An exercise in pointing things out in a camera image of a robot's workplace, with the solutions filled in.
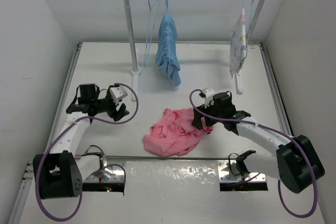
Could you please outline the pink t shirt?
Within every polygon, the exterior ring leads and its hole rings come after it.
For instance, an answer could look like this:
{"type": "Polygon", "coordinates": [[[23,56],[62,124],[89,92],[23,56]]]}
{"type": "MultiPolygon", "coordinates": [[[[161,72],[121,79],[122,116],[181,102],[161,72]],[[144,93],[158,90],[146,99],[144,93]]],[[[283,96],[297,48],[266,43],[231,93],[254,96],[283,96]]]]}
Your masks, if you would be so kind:
{"type": "Polygon", "coordinates": [[[145,151],[156,156],[183,156],[195,149],[206,134],[213,131],[201,119],[201,129],[192,125],[192,108],[165,109],[162,118],[150,127],[149,134],[143,137],[145,151]]]}

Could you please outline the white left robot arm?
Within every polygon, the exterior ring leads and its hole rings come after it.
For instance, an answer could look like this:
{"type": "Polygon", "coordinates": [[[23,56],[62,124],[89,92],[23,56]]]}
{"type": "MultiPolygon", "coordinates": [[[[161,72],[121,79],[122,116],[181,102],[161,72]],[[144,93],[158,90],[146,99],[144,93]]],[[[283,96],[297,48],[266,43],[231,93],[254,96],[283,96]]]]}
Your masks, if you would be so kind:
{"type": "Polygon", "coordinates": [[[74,99],[66,108],[61,132],[44,154],[37,154],[33,159],[37,199],[81,195],[83,181],[101,168],[101,162],[99,154],[84,154],[76,160],[79,143],[98,114],[106,114],[110,124],[123,124],[122,118],[129,115],[122,102],[128,90],[125,84],[115,83],[100,98],[96,84],[81,84],[76,88],[74,99]]]}

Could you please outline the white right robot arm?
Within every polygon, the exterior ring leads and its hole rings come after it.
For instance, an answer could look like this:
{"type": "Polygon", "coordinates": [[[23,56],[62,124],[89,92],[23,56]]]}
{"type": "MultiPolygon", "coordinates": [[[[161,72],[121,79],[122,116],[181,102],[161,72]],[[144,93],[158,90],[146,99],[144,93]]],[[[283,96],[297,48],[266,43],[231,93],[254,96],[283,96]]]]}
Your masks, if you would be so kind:
{"type": "Polygon", "coordinates": [[[325,175],[325,169],[311,141],[304,135],[289,136],[259,123],[250,113],[238,111],[229,91],[216,93],[212,89],[199,90],[204,103],[194,108],[193,126],[223,124],[224,128],[253,141],[267,150],[271,159],[248,150],[235,158],[231,168],[234,176],[245,177],[251,169],[278,179],[293,193],[300,193],[325,175]]]}

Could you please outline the blue t shirt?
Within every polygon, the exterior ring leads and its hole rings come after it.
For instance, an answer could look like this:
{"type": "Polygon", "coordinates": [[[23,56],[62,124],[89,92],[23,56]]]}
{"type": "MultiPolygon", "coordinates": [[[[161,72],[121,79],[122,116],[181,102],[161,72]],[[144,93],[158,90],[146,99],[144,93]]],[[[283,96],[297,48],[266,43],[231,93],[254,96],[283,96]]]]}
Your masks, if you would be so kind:
{"type": "Polygon", "coordinates": [[[171,14],[167,11],[163,16],[159,27],[159,41],[155,63],[175,87],[178,87],[181,84],[179,75],[181,67],[176,54],[177,39],[178,34],[175,22],[171,14]]]}

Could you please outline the white patterned garment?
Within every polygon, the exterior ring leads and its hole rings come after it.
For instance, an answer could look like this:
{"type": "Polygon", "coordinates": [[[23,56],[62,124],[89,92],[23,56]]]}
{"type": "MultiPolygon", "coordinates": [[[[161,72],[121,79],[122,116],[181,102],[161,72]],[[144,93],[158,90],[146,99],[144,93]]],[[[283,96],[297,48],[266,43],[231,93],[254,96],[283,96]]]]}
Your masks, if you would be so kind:
{"type": "Polygon", "coordinates": [[[233,77],[234,74],[239,74],[247,55],[246,41],[246,24],[245,24],[245,9],[235,23],[229,49],[229,72],[233,77]]]}

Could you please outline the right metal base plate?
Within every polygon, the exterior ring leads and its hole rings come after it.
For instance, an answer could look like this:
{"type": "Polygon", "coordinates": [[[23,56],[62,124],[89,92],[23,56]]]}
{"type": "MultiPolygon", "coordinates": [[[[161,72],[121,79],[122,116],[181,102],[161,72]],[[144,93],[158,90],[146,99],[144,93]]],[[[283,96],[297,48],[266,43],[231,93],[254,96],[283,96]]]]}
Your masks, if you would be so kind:
{"type": "Polygon", "coordinates": [[[229,161],[224,159],[223,161],[217,162],[217,173],[218,179],[220,183],[240,183],[240,182],[247,182],[247,183],[264,183],[266,182],[266,176],[261,173],[250,173],[248,175],[238,175],[238,172],[233,172],[229,168],[229,161]]]}

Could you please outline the metal base plate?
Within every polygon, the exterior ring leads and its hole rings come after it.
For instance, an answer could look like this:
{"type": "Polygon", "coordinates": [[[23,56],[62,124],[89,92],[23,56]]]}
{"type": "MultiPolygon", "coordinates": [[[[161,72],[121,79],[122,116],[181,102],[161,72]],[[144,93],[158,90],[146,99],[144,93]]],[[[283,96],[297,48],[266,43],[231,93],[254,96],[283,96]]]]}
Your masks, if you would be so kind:
{"type": "Polygon", "coordinates": [[[266,182],[266,176],[261,173],[250,173],[248,175],[238,175],[238,172],[233,172],[229,168],[229,161],[224,159],[223,161],[217,162],[217,173],[218,179],[220,183],[240,183],[240,182],[247,182],[247,183],[264,183],[266,182]]]}
{"type": "Polygon", "coordinates": [[[84,183],[125,185],[125,169],[121,164],[110,164],[97,155],[82,156],[76,160],[84,183]]]}

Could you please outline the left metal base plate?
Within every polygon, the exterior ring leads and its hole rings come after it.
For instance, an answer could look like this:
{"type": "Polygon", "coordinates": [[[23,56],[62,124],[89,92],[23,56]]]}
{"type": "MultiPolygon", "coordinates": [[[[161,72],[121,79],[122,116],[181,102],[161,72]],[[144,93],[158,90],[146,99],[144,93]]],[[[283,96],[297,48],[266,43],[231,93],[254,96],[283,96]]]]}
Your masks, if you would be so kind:
{"type": "Polygon", "coordinates": [[[125,169],[121,164],[110,164],[97,155],[82,156],[76,160],[84,183],[125,185],[125,169]]]}

